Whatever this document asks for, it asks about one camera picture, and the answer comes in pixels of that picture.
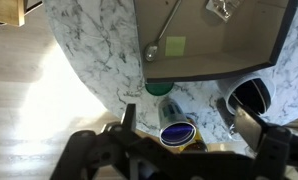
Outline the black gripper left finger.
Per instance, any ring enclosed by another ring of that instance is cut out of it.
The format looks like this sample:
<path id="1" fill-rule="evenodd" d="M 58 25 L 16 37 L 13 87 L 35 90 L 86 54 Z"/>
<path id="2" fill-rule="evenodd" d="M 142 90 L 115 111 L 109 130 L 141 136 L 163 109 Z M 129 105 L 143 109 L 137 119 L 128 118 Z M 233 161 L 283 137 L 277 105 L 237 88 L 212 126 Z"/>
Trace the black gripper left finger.
<path id="1" fill-rule="evenodd" d="M 122 118 L 122 128 L 124 131 L 134 132 L 136 129 L 136 105 L 128 104 Z"/>

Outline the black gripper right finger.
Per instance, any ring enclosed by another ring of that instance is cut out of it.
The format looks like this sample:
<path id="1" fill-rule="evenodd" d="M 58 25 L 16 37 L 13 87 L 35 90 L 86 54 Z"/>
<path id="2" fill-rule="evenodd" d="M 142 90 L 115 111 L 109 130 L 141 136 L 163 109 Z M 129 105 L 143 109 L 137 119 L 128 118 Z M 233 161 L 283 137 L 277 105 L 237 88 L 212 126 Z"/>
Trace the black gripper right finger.
<path id="1" fill-rule="evenodd" d="M 236 131 L 252 150 L 255 152 L 263 150 L 268 126 L 255 112 L 246 106 L 238 106 L 234 124 Z"/>

